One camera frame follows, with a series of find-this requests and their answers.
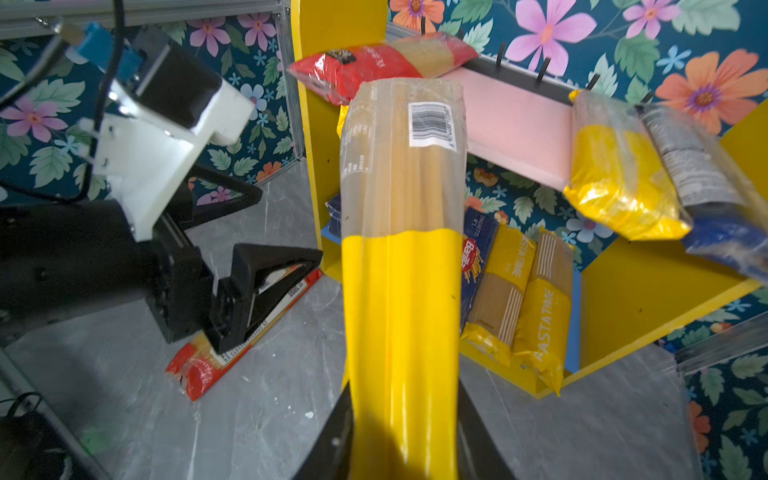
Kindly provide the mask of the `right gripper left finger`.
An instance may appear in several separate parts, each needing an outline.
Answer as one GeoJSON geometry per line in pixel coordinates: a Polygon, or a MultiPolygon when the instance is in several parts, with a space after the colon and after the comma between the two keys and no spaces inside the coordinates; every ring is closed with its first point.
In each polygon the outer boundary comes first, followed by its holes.
{"type": "Polygon", "coordinates": [[[354,411],[349,385],[336,402],[317,440],[293,480],[346,480],[354,436],[354,411]]]}

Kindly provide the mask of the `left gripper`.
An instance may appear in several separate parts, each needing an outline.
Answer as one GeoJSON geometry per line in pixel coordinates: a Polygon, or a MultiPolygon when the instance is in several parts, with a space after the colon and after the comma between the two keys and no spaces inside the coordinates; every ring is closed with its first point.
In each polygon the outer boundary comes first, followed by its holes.
{"type": "Polygon", "coordinates": [[[230,275],[218,282],[200,248],[183,230],[259,203],[263,191],[224,173],[194,164],[155,224],[150,242],[153,276],[147,305],[167,343],[203,328],[218,354],[248,338],[275,311],[292,288],[319,265],[317,249],[238,243],[230,275]],[[198,196],[194,180],[213,186],[198,196]]]}

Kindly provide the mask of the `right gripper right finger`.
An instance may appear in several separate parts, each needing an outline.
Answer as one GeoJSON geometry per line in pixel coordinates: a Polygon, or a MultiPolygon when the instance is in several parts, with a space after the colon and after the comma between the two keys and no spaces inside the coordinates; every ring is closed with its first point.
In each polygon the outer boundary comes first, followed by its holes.
{"type": "Polygon", "coordinates": [[[462,383],[458,389],[457,459],[460,479],[516,479],[462,383]]]}

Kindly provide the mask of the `blue Barilla pasta box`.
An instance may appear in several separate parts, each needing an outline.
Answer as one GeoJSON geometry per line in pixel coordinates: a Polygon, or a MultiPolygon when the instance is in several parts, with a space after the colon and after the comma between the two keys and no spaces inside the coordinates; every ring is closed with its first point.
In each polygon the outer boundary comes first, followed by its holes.
{"type": "Polygon", "coordinates": [[[331,235],[341,237],[342,205],[341,195],[337,194],[325,203],[326,209],[330,215],[328,231],[331,235]]]}

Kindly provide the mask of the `yellow Pastatime spaghetti bag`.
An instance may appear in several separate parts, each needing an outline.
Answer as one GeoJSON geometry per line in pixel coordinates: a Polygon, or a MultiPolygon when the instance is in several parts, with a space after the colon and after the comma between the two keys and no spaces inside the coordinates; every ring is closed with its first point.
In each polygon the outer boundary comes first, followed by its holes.
{"type": "Polygon", "coordinates": [[[573,299],[574,249],[542,228],[512,353],[557,395],[565,378],[573,299]]]}

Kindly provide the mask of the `dark blue Barilla spaghetti bag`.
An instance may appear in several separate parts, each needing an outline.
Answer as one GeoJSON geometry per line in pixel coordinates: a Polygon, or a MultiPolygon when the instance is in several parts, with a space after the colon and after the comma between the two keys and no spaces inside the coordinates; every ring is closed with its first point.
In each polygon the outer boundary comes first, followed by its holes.
{"type": "Polygon", "coordinates": [[[496,234],[498,222],[490,214],[468,207],[464,214],[463,246],[461,253],[461,317],[463,330],[469,317],[474,297],[485,271],[496,234]]]}

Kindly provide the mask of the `clear blue spaghetti bag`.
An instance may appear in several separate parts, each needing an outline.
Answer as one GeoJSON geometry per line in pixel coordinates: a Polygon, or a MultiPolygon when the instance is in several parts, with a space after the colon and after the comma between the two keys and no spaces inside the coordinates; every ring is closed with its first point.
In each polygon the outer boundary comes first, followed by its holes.
{"type": "Polygon", "coordinates": [[[693,222],[686,252],[767,283],[767,201],[698,122],[666,106],[637,108],[693,222]]]}

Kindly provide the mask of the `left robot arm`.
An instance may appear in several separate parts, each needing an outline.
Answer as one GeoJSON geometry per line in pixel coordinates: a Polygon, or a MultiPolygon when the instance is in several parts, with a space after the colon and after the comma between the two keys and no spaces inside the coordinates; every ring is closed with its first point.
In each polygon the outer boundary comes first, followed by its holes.
{"type": "Polygon", "coordinates": [[[168,343],[201,331],[218,353],[243,344],[322,253],[237,243],[216,280],[186,232],[240,208],[176,204],[142,242],[114,201],[2,208],[1,344],[138,298],[168,343]]]}

